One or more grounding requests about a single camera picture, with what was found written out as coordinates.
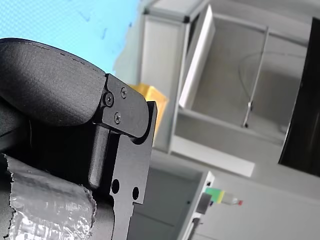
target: gray wall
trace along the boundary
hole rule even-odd
[[[149,169],[144,203],[136,204],[128,240],[170,240],[189,209],[198,182]]]
[[[230,175],[217,177],[214,187],[234,193],[243,200],[243,205],[213,205],[197,230],[200,237],[217,240],[319,238],[320,202],[308,202]]]

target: black plastic part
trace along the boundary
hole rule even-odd
[[[31,127],[35,160],[32,165],[59,178],[92,188],[89,171],[99,126],[88,122],[78,126],[52,127],[32,121]]]
[[[0,96],[52,126],[89,121],[100,102],[105,72],[66,51],[39,42],[0,39]]]
[[[210,205],[211,197],[210,194],[203,192],[195,211],[199,214],[205,214]]]

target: textured black surface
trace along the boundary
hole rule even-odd
[[[101,69],[68,52],[24,39],[0,40],[0,96],[44,123],[90,120],[105,81]]]
[[[25,117],[0,97],[0,137],[25,122]]]
[[[315,18],[300,89],[279,163],[320,176],[320,20]]]

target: white bottle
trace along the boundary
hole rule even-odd
[[[224,195],[222,197],[222,200],[221,200],[222,204],[227,204],[227,205],[239,205],[239,206],[241,206],[243,202],[244,201],[239,200],[232,193],[228,193],[228,192],[224,193]]]

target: blue wall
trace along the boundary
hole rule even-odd
[[[138,4],[139,0],[1,0],[0,38],[48,44],[114,73]]]

